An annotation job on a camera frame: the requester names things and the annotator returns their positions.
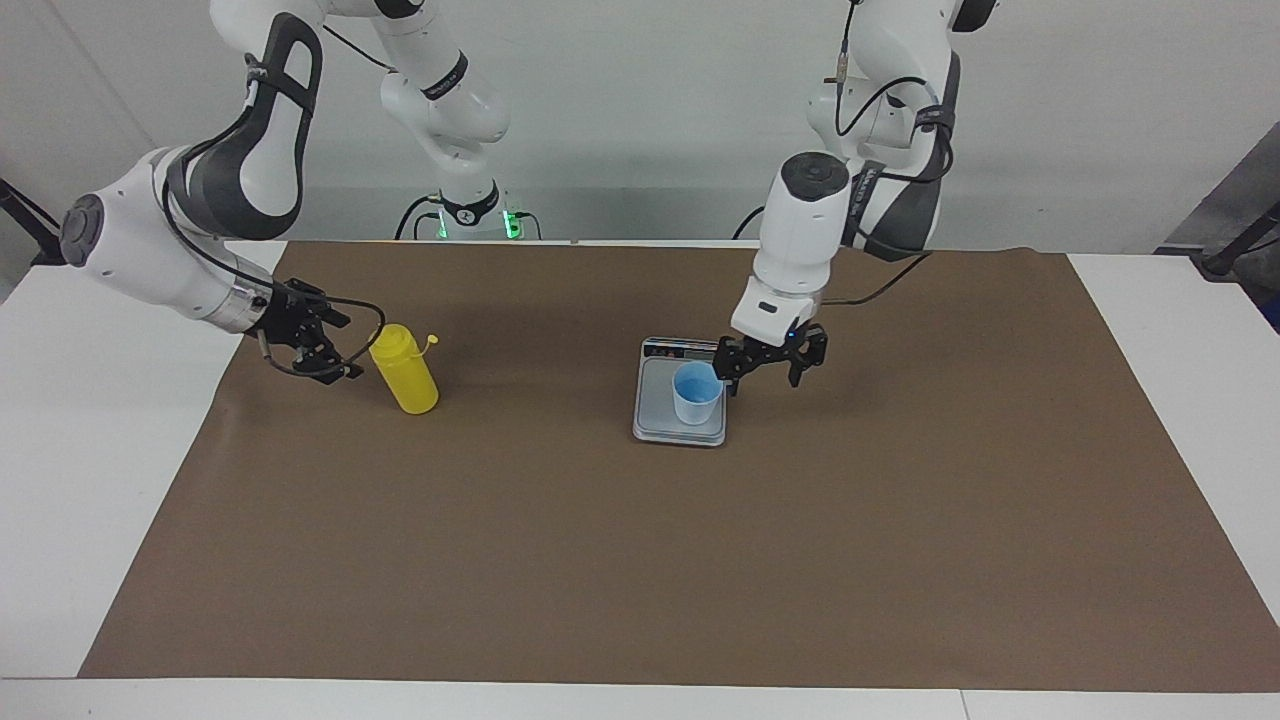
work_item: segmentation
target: yellow bottle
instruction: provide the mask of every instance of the yellow bottle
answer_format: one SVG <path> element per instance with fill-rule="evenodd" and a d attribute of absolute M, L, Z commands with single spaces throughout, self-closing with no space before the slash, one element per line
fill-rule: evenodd
<path fill-rule="evenodd" d="M 383 373 L 387 387 L 396 396 L 396 402 L 410 415 L 428 413 L 440 401 L 440 391 L 424 359 L 426 351 L 438 342 L 440 338 L 433 334 L 426 338 L 426 348 L 419 350 L 408 328 L 387 325 L 369 351 Z"/>

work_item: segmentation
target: black cable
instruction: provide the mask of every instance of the black cable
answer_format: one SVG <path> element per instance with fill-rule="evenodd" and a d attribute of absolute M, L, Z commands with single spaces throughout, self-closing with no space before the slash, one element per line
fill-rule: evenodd
<path fill-rule="evenodd" d="M 408 227 L 408 220 L 410 218 L 413 217 L 413 211 L 425 205 L 426 202 L 430 202 L 433 205 L 439 205 L 440 197 L 438 195 L 424 195 L 422 197 L 415 200 L 408 206 L 408 210 L 404 210 L 404 217 L 401 218 L 401 224 L 396 225 L 396 240 L 404 238 L 404 228 Z"/>
<path fill-rule="evenodd" d="M 956 154 L 955 150 L 951 147 L 951 131 L 946 129 L 945 126 L 934 126 L 934 127 L 936 127 L 934 132 L 938 133 L 938 142 L 943 145 L 942 150 L 947 155 L 946 161 L 942 164 L 942 169 L 938 170 L 936 176 L 925 177 L 924 173 L 922 172 L 920 174 L 913 178 L 913 177 L 900 176 L 896 173 L 883 173 L 881 174 L 881 179 L 896 179 L 902 182 L 928 184 L 931 182 L 938 182 L 940 179 L 947 177 L 947 173 L 951 172 L 951 168 L 954 168 L 956 163 Z"/>
<path fill-rule="evenodd" d="M 764 205 L 760 205 L 755 210 L 751 210 L 751 214 L 748 215 L 745 220 L 742 220 L 742 224 L 737 225 L 737 231 L 733 232 L 733 240 L 741 240 L 742 233 L 746 232 L 746 225 L 751 224 L 751 220 L 758 218 L 762 213 L 764 213 Z"/>
<path fill-rule="evenodd" d="M 538 240 L 543 238 L 543 223 L 538 219 L 538 215 L 532 213 L 516 213 L 517 218 L 530 218 L 534 220 L 534 227 L 538 228 Z"/>
<path fill-rule="evenodd" d="M 325 32 L 328 32 L 329 35 L 332 35 L 332 36 L 337 37 L 339 42 L 342 42 L 342 44 L 343 44 L 343 45 L 346 45 L 347 47 L 351 47 L 352 50 L 355 50 L 355 51 L 356 51 L 356 54 L 358 54 L 358 55 L 360 55 L 361 58 L 364 58 L 364 59 L 369 60 L 370 63 L 372 63 L 372 64 L 378 65 L 379 68 L 383 68 L 383 69 L 385 69 L 385 70 L 387 70 L 387 72 L 389 72 L 389 73 L 394 73 L 394 72 L 396 72 L 396 68 L 393 68 L 392 65 L 388 65 L 387 63 L 384 63 L 384 61 L 379 60 L 378 58 L 374 58 L 374 56 L 372 56 L 372 55 L 370 55 L 369 53 L 365 53 L 365 50 L 364 50 L 362 47 L 360 47 L 358 45 L 356 45 L 355 42 L 349 41 L 349 40 L 347 40 L 347 38 L 346 38 L 346 37 L 343 37 L 342 35 L 338 35 L 338 31 L 333 29 L 332 27 L 329 27 L 329 26 L 324 26 L 324 29 L 325 29 Z"/>
<path fill-rule="evenodd" d="M 9 188 L 9 192 L 14 197 L 17 197 L 19 201 L 22 201 L 23 205 L 26 205 L 27 208 L 29 208 L 32 213 L 35 213 L 35 214 L 40 215 L 41 218 L 44 218 L 45 222 L 49 223 L 49 224 L 51 224 L 51 225 L 54 225 L 55 229 L 63 229 L 63 225 L 58 224 L 58 220 L 55 220 L 54 217 L 50 215 L 44 208 L 41 208 L 40 205 L 37 205 L 36 201 L 33 201 L 32 199 L 29 199 L 26 195 L 23 195 L 22 191 L 18 190 L 14 186 L 12 186 L 9 183 L 5 183 L 5 186 Z"/>
<path fill-rule="evenodd" d="M 911 258 L 911 256 L 914 256 L 914 258 L 925 258 L 925 256 L 933 255 L 932 250 L 908 250 L 905 247 L 899 247 L 896 245 L 890 245 L 890 243 L 887 243 L 884 241 L 877 240 L 877 238 L 872 237 L 870 233 L 868 233 L 863 228 L 854 228 L 854 229 L 855 229 L 855 232 L 858 234 L 863 236 L 863 240 L 867 241 L 867 245 L 874 245 L 876 247 L 879 247 L 881 250 L 886 250 L 888 252 L 896 252 L 899 255 L 906 255 L 909 258 Z"/>
<path fill-rule="evenodd" d="M 924 263 L 928 259 L 929 259 L 928 255 L 920 255 L 919 258 L 916 258 L 915 260 L 913 260 L 911 264 L 906 266 L 906 269 L 904 269 L 901 273 L 893 275 L 893 279 L 888 281 L 887 283 L 884 283 L 883 287 L 881 287 L 876 292 L 868 295 L 867 297 L 863 297 L 860 300 L 824 300 L 822 304 L 823 305 L 844 305 L 846 307 L 858 306 L 858 305 L 867 305 L 868 302 L 872 302 L 872 301 L 877 300 L 879 296 L 882 296 L 886 292 L 888 292 L 890 290 L 892 290 L 893 286 L 896 286 L 899 282 L 901 282 L 902 278 L 905 278 L 906 275 L 911 274 L 911 270 L 919 268 L 920 263 Z"/>
<path fill-rule="evenodd" d="M 420 225 L 422 224 L 422 220 L 426 220 L 429 218 L 433 219 L 433 220 L 439 220 L 440 219 L 440 214 L 439 213 L 428 213 L 425 215 L 420 215 L 416 220 L 413 220 L 413 240 L 421 240 L 417 236 L 417 231 L 419 231 Z"/>
<path fill-rule="evenodd" d="M 227 137 L 229 137 L 233 132 L 236 132 L 237 129 L 239 129 L 244 124 L 244 122 L 248 119 L 251 111 L 252 111 L 252 106 L 246 105 L 244 110 L 241 113 L 241 115 L 238 118 L 236 118 L 236 122 L 233 122 L 230 126 L 228 126 L 227 129 L 224 129 L 223 132 L 218 133 L 216 136 L 214 136 L 214 137 L 211 137 L 211 138 L 209 138 L 209 140 L 206 140 L 204 142 L 200 142 L 197 145 L 191 146 L 191 149 L 188 149 L 186 152 L 183 152 L 182 156 L 175 160 L 183 168 L 183 174 L 186 176 L 187 164 L 192 159 L 195 159 L 197 155 L 201 155 L 202 152 L 205 152 L 206 150 L 209 150 L 214 145 L 218 145 L 219 142 L 227 140 Z M 220 270 L 223 270 L 225 273 L 229 273 L 229 274 L 232 274 L 232 275 L 234 275 L 237 278 L 241 278 L 243 281 L 251 282 L 251 283 L 257 284 L 260 287 L 269 288 L 273 292 L 282 291 L 282 292 L 287 292 L 287 293 L 291 293 L 291 295 L 293 295 L 296 297 L 301 297 L 301 299 L 305 299 L 305 300 L 314 300 L 314 301 L 319 301 L 319 302 L 329 302 L 329 304 L 333 304 L 333 305 L 346 305 L 346 306 L 351 306 L 351 307 L 365 307 L 365 309 L 372 310 L 374 313 L 378 314 L 378 328 L 374 331 L 374 334 L 370 336 L 369 342 L 366 342 L 365 346 L 361 347 L 358 352 L 356 352 L 351 357 L 343 360 L 338 365 L 333 365 L 332 368 L 328 368 L 324 372 L 319 372 L 319 374 L 302 373 L 302 372 L 293 370 L 293 369 L 289 369 L 289 368 L 283 368 L 283 366 L 279 366 L 279 364 L 275 363 L 274 360 L 271 360 L 271 366 L 276 368 L 278 370 L 280 370 L 280 372 L 283 372 L 285 374 L 296 375 L 296 377 L 302 377 L 302 378 L 314 378 L 314 377 L 329 375 L 334 370 L 349 369 L 352 365 L 355 365 L 356 360 L 360 360 L 361 357 L 364 357 L 374 347 L 374 343 L 378 342 L 378 338 L 381 337 L 383 331 L 387 328 L 387 313 L 384 313 L 381 307 L 379 307 L 378 305 L 374 305 L 372 302 L 365 302 L 364 300 L 352 300 L 352 299 L 348 299 L 348 297 L 333 297 L 333 296 L 328 296 L 328 295 L 317 295 L 317 293 L 312 293 L 312 292 L 303 292 L 303 291 L 294 290 L 294 288 L 287 287 L 284 284 L 276 283 L 274 281 L 264 281 L 262 278 L 259 278 L 256 275 L 251 275 L 251 274 L 241 270 L 239 268 L 234 268 L 232 265 L 228 265 L 227 263 L 223 263 L 218 258 L 214 258 L 207 251 L 205 251 L 204 247 L 200 247 L 198 245 L 196 245 L 196 242 L 193 240 L 191 240 L 191 237 L 188 237 L 187 233 L 184 233 L 180 227 L 178 227 L 178 220 L 173 215 L 173 204 L 172 204 L 172 197 L 170 196 L 172 196 L 172 192 L 170 192 L 170 186 L 169 186 L 169 177 L 168 177 L 168 174 L 165 174 L 165 179 L 164 179 L 164 182 L 160 186 L 160 210 L 164 214 L 165 222 L 169 224 L 169 229 L 173 232 L 174 237 L 177 237 L 178 241 L 182 242 L 183 246 L 187 247 L 187 250 L 189 250 L 191 252 L 195 252 L 197 256 L 200 256 L 202 260 L 205 260 L 210 265 L 212 265 L 212 266 L 215 266 L 215 268 L 218 268 L 218 269 L 220 269 Z M 264 338 L 265 338 L 265 336 L 262 336 L 260 333 L 259 334 L 259 341 L 261 342 Z"/>
<path fill-rule="evenodd" d="M 908 85 L 908 83 L 919 85 L 920 87 L 928 87 L 929 86 L 929 83 L 924 78 L 915 77 L 915 76 L 905 76 L 905 77 L 900 77 L 900 78 L 897 78 L 897 79 L 895 79 L 892 82 L 884 83 L 884 86 L 881 87 L 879 90 L 877 90 L 876 94 L 872 95 L 870 99 L 863 105 L 863 109 L 858 110 L 858 114 L 854 115 L 854 119 L 850 120 L 849 126 L 845 127 L 845 128 L 840 127 L 840 110 L 841 110 L 841 106 L 842 106 L 841 96 L 844 95 L 844 92 L 841 92 L 840 95 L 837 95 L 836 96 L 836 135 L 838 135 L 840 137 L 845 137 L 849 133 L 854 132 L 854 126 L 858 124 L 858 120 L 863 119 L 863 115 L 865 115 L 867 111 L 872 109 L 872 105 L 874 105 L 881 97 L 883 97 L 884 95 L 887 95 L 888 91 L 893 90 L 895 87 L 897 87 L 900 85 Z"/>

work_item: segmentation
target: white table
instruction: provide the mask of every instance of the white table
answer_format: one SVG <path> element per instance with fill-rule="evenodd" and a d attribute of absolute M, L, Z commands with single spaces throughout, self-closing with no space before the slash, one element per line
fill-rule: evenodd
<path fill-rule="evenodd" d="M 266 268 L 284 247 L 236 245 Z M 1183 259 L 1071 261 L 1280 618 L 1280 338 Z M 65 269 L 0 306 L 0 717 L 1280 717 L 1280 694 L 72 679 L 238 342 Z"/>

